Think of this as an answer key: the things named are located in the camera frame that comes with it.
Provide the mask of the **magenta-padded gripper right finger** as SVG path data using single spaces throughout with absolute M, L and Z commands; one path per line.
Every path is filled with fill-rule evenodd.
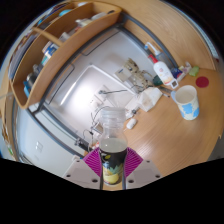
M 141 188 L 162 178 L 151 160 L 144 160 L 136 151 L 127 149 L 123 167 L 123 189 Z

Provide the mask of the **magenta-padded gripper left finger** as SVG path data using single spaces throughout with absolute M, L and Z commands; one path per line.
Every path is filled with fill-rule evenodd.
M 99 149 L 88 153 L 83 159 L 75 156 L 63 178 L 83 188 L 102 188 L 102 164 Z

